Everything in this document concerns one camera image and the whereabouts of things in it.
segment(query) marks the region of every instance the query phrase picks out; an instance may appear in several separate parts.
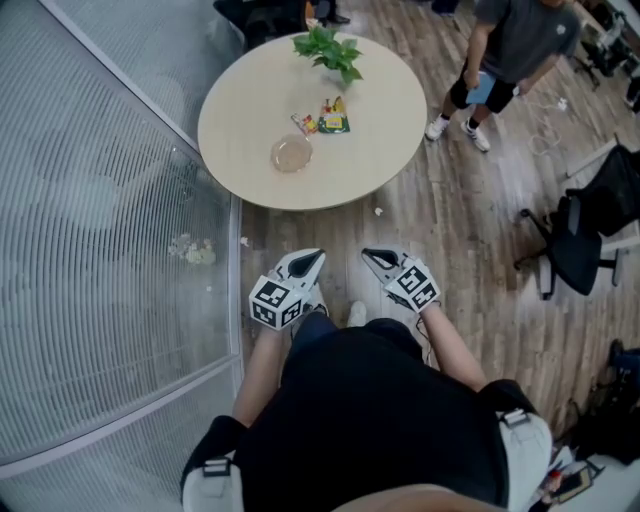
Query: chair armrest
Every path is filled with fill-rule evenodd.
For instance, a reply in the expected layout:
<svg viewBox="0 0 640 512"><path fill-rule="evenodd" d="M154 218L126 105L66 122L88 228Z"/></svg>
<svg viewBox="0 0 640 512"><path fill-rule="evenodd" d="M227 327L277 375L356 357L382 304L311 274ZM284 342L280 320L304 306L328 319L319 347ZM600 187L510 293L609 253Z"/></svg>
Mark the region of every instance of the chair armrest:
<svg viewBox="0 0 640 512"><path fill-rule="evenodd" d="M569 220L567 221L567 229L575 236L578 233L578 226L580 225L580 199L576 196L572 196L569 201Z"/></svg>

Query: snack package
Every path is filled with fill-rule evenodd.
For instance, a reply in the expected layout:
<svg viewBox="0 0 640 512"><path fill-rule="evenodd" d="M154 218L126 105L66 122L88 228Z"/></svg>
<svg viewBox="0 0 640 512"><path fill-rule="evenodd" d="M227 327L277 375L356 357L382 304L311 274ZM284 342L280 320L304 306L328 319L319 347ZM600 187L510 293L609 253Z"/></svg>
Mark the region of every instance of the snack package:
<svg viewBox="0 0 640 512"><path fill-rule="evenodd" d="M347 119L347 109L340 96L336 98L333 106L331 106L329 100L325 100L320 110L318 131L321 133L345 133L351 131L349 129L349 120Z"/></svg>
<svg viewBox="0 0 640 512"><path fill-rule="evenodd" d="M305 135L318 131L318 123L316 123L310 115L302 119L298 114L292 114L291 119Z"/></svg>

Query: hand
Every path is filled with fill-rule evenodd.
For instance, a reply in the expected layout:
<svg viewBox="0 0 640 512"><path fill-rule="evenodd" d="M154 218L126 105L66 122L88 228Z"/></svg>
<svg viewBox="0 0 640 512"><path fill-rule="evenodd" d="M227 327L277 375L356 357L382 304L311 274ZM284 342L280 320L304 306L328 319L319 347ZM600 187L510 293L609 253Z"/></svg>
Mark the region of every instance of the hand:
<svg viewBox="0 0 640 512"><path fill-rule="evenodd" d="M520 80L518 82L518 94L520 96L524 96L531 90L532 87L533 82L530 79L525 78L524 80Z"/></svg>
<svg viewBox="0 0 640 512"><path fill-rule="evenodd" d="M480 79L478 78L477 71L467 69L464 72L464 75L462 75L462 78L464 79L464 83L466 84L468 91L475 89L476 87L480 87Z"/></svg>

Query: black shorts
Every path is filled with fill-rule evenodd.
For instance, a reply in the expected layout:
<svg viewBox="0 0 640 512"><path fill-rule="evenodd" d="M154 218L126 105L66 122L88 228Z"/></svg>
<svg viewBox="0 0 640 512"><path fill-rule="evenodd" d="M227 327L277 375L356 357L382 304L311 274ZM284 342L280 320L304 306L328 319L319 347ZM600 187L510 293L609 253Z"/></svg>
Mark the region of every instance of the black shorts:
<svg viewBox="0 0 640 512"><path fill-rule="evenodd" d="M466 69L467 63L465 62L462 67L462 73L460 73L460 78L458 78L458 81L453 84L453 87L451 87L451 90L449 91L451 94L451 101L460 110L469 106L467 103L469 90L467 89L467 84L464 83L464 72ZM489 110L494 114L502 112L504 107L506 107L513 98L513 90L515 87L516 84L508 84L502 80L496 80L496 83L494 84L493 89L491 89L489 97L485 103Z"/></svg>

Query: floor plank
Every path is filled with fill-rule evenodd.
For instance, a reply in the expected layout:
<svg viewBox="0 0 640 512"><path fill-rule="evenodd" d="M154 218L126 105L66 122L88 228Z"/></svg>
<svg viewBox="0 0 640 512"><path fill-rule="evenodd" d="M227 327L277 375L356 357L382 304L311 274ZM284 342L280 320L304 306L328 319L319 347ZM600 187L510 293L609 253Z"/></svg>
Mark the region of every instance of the floor plank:
<svg viewBox="0 0 640 512"><path fill-rule="evenodd" d="M423 84L430 116L456 79L473 16L470 3L454 19L435 16L429 4L408 0L341 0L352 18L346 30L374 39L398 53ZM603 80L597 93L562 61L527 97L516 99L485 123L492 143L480 154L453 122L437 143L425 141L413 160L385 187L331 210L287 213L243 206L243 297L261 273L286 252L321 247L328 253L320 282L333 319L344 325L349 305L363 300L369 317L389 316L415 333L415 317L382 297L360 249L399 243L430 266L443 289L444 308L490 378L517 379L556 432L562 430L570 398L583 403L602 367L609 342L622 338L640 346L640 251L625 256L624 275L612 288L601 271L592 294L582 297L559 282L555 297L540 301L534 275L516 273L513 261L542 246L518 211L553 208L566 182L567 163L584 158L612 138L640 147L638 125L624 106L627 81L620 73ZM567 98L566 113L536 104ZM464 119L459 114L456 121ZM535 155L533 135L561 141ZM588 178L585 172L580 180ZM375 208L384 210L378 217ZM255 326L244 321L245 356Z"/></svg>

